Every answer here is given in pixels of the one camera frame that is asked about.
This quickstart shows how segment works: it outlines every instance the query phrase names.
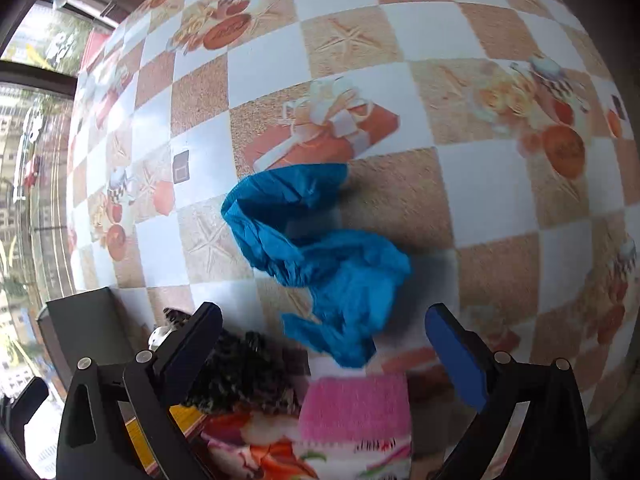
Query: table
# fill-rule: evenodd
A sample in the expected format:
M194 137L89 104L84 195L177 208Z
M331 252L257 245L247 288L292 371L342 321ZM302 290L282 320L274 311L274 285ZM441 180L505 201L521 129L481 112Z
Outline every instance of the table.
M254 171L346 162L322 221L385 235L414 274L366 368L310 354L301 373L431 384L442 301L519 361L567 358L590 423L624 388L640 162L561 0L147 0L81 73L69 153L76 288L112 286L140 326L205 300L275 337L279 312L309 316L220 205Z

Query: metal screw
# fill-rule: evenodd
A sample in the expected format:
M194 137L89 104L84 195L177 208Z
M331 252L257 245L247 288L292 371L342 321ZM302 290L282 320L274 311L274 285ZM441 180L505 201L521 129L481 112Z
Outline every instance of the metal screw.
M83 357L78 361L78 370L86 370L89 366L91 366L91 358Z
M568 370L571 365L569 364L569 361L567 361L566 359L559 358L556 360L556 366L561 370Z
M505 365L511 362L511 356L507 354L507 352L496 352L494 354L494 359L497 363L500 363L501 365Z
M148 363L154 356L151 350L143 350L136 354L136 361L139 363Z

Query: pink cloth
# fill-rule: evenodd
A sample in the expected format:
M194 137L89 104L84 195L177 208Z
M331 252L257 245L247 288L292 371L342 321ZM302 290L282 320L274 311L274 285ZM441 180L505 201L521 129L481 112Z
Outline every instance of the pink cloth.
M385 440L411 433L404 374L322 378L300 411L300 435L314 442Z

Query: crumpled blue fabric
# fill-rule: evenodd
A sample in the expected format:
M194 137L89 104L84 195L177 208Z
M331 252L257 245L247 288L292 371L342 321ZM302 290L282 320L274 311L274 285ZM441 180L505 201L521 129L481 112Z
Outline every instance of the crumpled blue fabric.
M376 352L372 335L389 317L409 258L386 238L356 230L290 239L287 223L335 205L344 164L303 164L242 179L222 217L242 254L284 286L308 287L315 323L282 314L284 333L343 367L360 368Z

